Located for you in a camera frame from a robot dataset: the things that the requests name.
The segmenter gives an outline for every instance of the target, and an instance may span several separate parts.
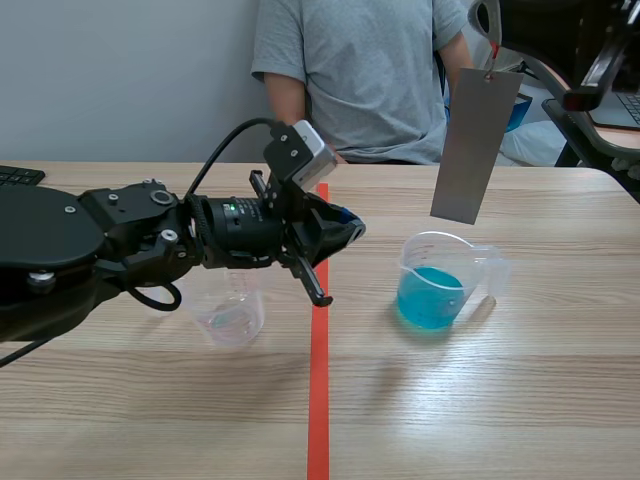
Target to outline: black cable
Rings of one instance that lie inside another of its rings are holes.
[[[178,308],[180,308],[180,305],[182,304],[182,294],[180,293],[180,290],[178,290],[178,288],[171,283],[162,285],[162,288],[164,288],[171,294],[171,296],[173,297],[173,303],[158,302],[142,294],[135,288],[127,288],[127,292],[129,292],[129,295],[138,300],[141,304],[149,308],[153,308],[154,310],[158,310],[160,312],[175,312]]]
[[[49,343],[52,338],[48,338],[47,340],[38,340],[37,342],[32,342],[29,345],[22,347],[20,350],[16,350],[15,352],[7,355],[6,357],[0,359],[0,368],[6,367],[10,363],[15,362],[16,360],[21,359],[25,355],[33,352],[36,348],[40,348],[45,343]]]
[[[245,130],[251,127],[254,127],[256,125],[268,125],[269,127],[273,127],[275,124],[276,124],[275,121],[270,120],[268,118],[254,118],[253,120],[249,120],[247,122],[244,122],[242,125],[237,126],[227,136],[227,138],[225,138],[222,141],[222,143],[218,145],[218,148],[216,148],[215,152],[213,152],[211,157],[209,157],[209,160],[207,160],[207,162],[204,164],[204,167],[202,167],[202,170],[200,170],[200,172],[196,176],[196,179],[191,184],[191,187],[189,187],[189,191],[187,192],[187,195],[192,195],[195,193],[196,189],[202,183],[202,180],[204,180],[204,177],[206,177],[207,173],[209,173],[209,169],[211,168],[211,165],[213,165],[215,161],[218,160],[218,157],[222,154],[222,152],[224,152],[224,150],[238,135],[240,135]]]

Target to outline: red tape line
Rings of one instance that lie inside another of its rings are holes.
[[[318,185],[329,201],[329,185]],[[329,260],[316,268],[320,287],[329,295]],[[329,308],[313,307],[309,380],[307,480],[329,480]]]

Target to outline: white wall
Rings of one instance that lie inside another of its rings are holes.
[[[203,161],[269,110],[257,0],[0,0],[2,160]],[[266,128],[225,157],[257,161]]]

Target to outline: keyboard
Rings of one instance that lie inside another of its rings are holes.
[[[625,108],[629,111],[636,123],[640,125],[640,95],[619,93],[618,97],[620,97],[620,100],[622,100]]]
[[[0,188],[34,186],[40,183],[43,178],[44,172],[42,170],[3,167],[0,165]]]

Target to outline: empty measuring cup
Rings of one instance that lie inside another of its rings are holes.
[[[220,347],[253,340],[264,325],[264,305],[255,270],[194,268],[184,279],[184,303],[196,325]]]
[[[489,295],[499,296],[511,272],[497,248],[441,232],[410,238],[400,267],[398,309],[410,323],[427,329],[449,327],[485,278]]]

